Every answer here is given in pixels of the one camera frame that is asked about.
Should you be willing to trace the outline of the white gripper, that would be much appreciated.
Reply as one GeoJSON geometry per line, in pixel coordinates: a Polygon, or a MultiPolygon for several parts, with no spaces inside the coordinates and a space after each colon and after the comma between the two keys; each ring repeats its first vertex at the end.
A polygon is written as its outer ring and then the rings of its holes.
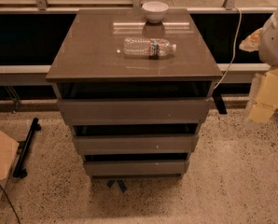
{"type": "Polygon", "coordinates": [[[273,110],[278,108],[278,68],[262,77],[256,103],[265,107],[248,104],[243,113],[243,125],[250,130],[264,126],[273,116],[273,110]]]}

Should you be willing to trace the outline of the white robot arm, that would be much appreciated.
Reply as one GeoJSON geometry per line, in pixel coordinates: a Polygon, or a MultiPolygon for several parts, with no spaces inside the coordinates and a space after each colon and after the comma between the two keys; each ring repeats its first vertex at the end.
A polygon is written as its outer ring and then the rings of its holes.
{"type": "Polygon", "coordinates": [[[244,126],[257,129],[266,124],[278,109],[278,8],[262,28],[242,41],[239,49],[257,51],[259,59],[271,67],[265,74],[255,74],[245,108],[244,126]]]}

